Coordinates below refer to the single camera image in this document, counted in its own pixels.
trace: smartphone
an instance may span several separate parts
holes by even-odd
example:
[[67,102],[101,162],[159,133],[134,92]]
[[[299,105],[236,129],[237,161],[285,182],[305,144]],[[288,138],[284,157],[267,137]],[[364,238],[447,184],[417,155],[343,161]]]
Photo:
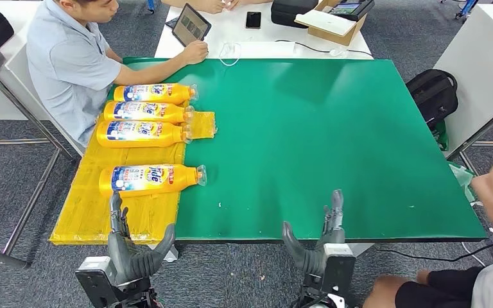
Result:
[[261,12],[247,12],[246,13],[246,28],[247,29],[259,29],[262,22]]

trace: cardboard box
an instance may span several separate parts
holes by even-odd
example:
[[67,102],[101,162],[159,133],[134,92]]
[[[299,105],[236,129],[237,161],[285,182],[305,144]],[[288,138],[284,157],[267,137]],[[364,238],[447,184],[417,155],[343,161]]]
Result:
[[[326,6],[335,6],[339,2],[341,2],[341,1],[340,0],[322,0],[322,2],[320,2],[315,7],[315,10],[322,12],[322,10]],[[295,20],[295,22],[309,27],[307,33],[309,33],[310,35],[314,35],[316,37],[320,37],[321,39],[323,38],[325,40],[329,40],[329,41],[335,42],[337,44],[348,46],[348,45],[350,45],[350,42],[352,41],[354,36],[360,31],[360,29],[364,25],[364,21],[365,21],[366,17],[367,17],[367,14],[364,15],[358,22],[355,22],[353,27],[343,35],[339,35],[337,33],[333,33],[333,32],[327,31],[325,29],[317,28],[311,24],[301,22],[298,20]]]

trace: bottle label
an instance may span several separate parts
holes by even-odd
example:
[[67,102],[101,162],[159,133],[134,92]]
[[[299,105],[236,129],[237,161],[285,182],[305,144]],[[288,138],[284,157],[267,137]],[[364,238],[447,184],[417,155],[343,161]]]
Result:
[[152,122],[112,121],[107,128],[108,140],[157,139],[163,124]]
[[173,93],[172,83],[157,85],[128,85],[124,88],[126,101],[151,101]]
[[116,119],[144,119],[152,117],[155,119],[162,118],[167,109],[165,103],[136,103],[136,102],[122,102],[116,103],[114,107],[114,117]]
[[173,165],[121,166],[112,171],[111,187],[115,191],[149,189],[164,182],[175,181]]

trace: robotic hand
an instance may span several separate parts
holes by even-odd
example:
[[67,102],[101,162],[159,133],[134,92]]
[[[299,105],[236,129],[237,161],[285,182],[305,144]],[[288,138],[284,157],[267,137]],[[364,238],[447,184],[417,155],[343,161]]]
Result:
[[299,243],[287,221],[282,224],[282,240],[296,267],[305,274],[297,304],[311,307],[321,303],[326,307],[344,308],[356,258],[345,244],[341,190],[333,191],[332,208],[324,206],[324,212],[322,235],[314,250],[307,250]]
[[175,225],[167,226],[154,250],[142,252],[131,240],[126,218],[128,208],[121,212],[121,204],[122,199],[115,192],[110,198],[110,257],[87,257],[74,273],[97,308],[159,307],[150,276],[159,270],[175,241]]

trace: yellow plastic sheet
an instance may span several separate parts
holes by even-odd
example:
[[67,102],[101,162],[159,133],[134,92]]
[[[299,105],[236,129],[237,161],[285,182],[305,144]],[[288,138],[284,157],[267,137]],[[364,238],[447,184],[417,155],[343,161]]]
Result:
[[[99,117],[97,124],[103,120]],[[195,112],[193,138],[213,138],[214,112]],[[106,244],[110,232],[108,199],[99,193],[99,175],[106,167],[138,164],[182,164],[185,145],[167,148],[103,148],[92,134],[50,241],[60,244]],[[180,193],[123,198],[131,237],[137,244],[158,243],[165,227],[177,218]]]

